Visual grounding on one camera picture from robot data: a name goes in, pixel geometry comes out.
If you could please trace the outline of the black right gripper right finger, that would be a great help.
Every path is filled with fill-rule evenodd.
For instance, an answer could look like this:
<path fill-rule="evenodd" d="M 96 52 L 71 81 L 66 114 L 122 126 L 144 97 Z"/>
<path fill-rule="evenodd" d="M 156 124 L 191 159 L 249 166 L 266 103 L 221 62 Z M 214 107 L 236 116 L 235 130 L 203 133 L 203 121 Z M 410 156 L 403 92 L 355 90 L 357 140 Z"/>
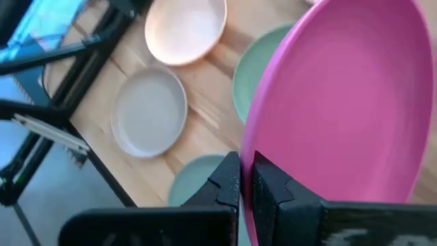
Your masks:
<path fill-rule="evenodd" d="M 260 152 L 253 159 L 259 245 L 435 245 L 436 207 L 329 202 Z"/>

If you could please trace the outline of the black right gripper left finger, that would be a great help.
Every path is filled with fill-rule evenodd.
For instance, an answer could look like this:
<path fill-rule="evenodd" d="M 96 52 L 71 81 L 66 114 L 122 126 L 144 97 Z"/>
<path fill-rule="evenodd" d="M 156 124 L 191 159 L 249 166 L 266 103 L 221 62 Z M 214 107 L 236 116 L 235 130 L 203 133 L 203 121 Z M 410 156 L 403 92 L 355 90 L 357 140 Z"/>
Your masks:
<path fill-rule="evenodd" d="M 61 227 L 59 245 L 237 245 L 240 157 L 229 152 L 180 206 L 95 208 Z"/>

